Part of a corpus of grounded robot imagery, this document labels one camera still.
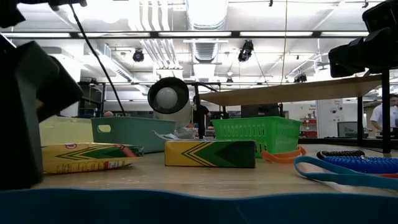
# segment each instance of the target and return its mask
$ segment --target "ventilation duct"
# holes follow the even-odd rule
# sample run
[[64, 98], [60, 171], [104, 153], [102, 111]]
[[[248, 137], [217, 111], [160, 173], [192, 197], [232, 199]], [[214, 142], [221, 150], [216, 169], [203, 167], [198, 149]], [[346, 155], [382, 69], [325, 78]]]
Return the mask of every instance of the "ventilation duct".
[[[185, 0], [190, 30], [223, 30], [228, 0]], [[192, 43], [193, 56], [200, 63], [210, 63], [217, 56], [219, 43]]]

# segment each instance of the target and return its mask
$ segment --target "person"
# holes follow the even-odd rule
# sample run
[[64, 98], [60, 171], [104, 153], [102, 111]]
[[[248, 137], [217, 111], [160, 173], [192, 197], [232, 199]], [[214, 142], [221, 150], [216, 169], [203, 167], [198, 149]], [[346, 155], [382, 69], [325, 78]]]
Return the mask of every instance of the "person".
[[104, 118], [110, 118], [110, 117], [113, 117], [112, 111], [107, 111], [104, 113]]
[[209, 111], [209, 109], [207, 109], [206, 106], [203, 106], [202, 104], [200, 104], [199, 108], [196, 107], [197, 101], [196, 101], [197, 97], [194, 96], [193, 97], [193, 122], [198, 124], [198, 134], [200, 136], [200, 134], [202, 136], [205, 135], [206, 133], [206, 128], [205, 128], [205, 116], [207, 117], [211, 117], [211, 113]]
[[[398, 95], [390, 94], [390, 127], [396, 128], [396, 120], [398, 120]], [[383, 131], [383, 115], [382, 105], [374, 108], [371, 116], [371, 122], [373, 126], [379, 131]]]

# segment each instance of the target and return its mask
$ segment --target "ceiling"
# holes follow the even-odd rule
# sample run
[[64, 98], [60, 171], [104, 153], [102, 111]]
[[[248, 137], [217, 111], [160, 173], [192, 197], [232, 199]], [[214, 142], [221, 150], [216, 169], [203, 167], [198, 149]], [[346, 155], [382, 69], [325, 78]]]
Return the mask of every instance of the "ceiling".
[[[88, 7], [81, 9], [76, 6], [76, 12], [81, 18], [86, 32], [131, 31], [128, 21], [132, 16], [130, 1], [88, 0]], [[211, 10], [211, 1], [202, 0], [205, 5], [203, 16], [216, 14]], [[187, 12], [184, 0], [168, 0], [169, 26], [172, 30], [187, 30]], [[364, 1], [360, 0], [274, 0], [272, 7], [269, 1], [260, 0], [229, 0], [225, 30], [352, 30], [366, 31], [362, 21], [362, 13], [381, 1], [370, 1], [369, 7], [363, 9]], [[13, 27], [14, 32], [71, 32], [78, 31], [77, 26], [68, 20], [70, 9], [62, 7], [59, 13], [52, 12], [45, 4], [19, 5], [19, 9], [27, 19]], [[105, 22], [104, 18], [116, 18], [115, 23]], [[57, 46], [67, 49], [76, 41], [82, 40], [40, 40], [39, 44]], [[148, 55], [144, 55], [143, 62], [134, 62], [134, 49], [142, 48], [138, 39], [96, 39], [91, 40], [97, 46], [108, 45], [112, 49], [112, 58], [118, 61], [134, 78], [142, 82], [154, 82], [156, 76], [154, 62]], [[292, 82], [295, 69], [302, 68], [310, 82], [328, 80], [328, 70], [319, 72], [314, 68], [314, 61], [308, 61], [318, 54], [324, 57], [315, 62], [327, 63], [327, 53], [339, 45], [347, 44], [351, 39], [253, 39], [254, 54], [247, 62], [238, 62], [238, 53], [244, 39], [227, 39], [227, 43], [220, 44], [215, 65], [214, 77], [209, 81], [225, 82], [232, 72], [234, 82], [264, 82], [278, 83]], [[175, 53], [183, 68], [183, 78], [192, 80], [195, 71], [192, 67], [190, 44], [182, 39], [174, 39]], [[82, 76], [95, 77], [105, 80], [103, 73], [95, 61], [89, 65], [89, 72], [83, 71]], [[119, 87], [121, 91], [136, 90], [134, 87]]]

